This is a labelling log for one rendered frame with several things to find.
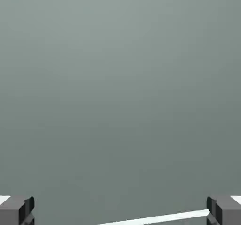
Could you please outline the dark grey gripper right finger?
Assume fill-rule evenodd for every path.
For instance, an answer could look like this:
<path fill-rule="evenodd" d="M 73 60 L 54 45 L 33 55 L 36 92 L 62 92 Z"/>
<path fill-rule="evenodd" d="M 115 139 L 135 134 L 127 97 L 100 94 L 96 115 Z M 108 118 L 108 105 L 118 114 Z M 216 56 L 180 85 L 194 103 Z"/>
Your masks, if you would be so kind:
<path fill-rule="evenodd" d="M 206 225 L 241 225 L 241 195 L 208 196 Z"/>

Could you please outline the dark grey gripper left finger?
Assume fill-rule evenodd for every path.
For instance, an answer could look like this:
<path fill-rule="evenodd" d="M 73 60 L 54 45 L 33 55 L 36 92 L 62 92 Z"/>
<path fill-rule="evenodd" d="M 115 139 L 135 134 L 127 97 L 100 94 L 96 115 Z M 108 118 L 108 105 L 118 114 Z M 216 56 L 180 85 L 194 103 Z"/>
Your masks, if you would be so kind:
<path fill-rule="evenodd" d="M 35 225 L 34 197 L 0 195 L 0 225 Z"/>

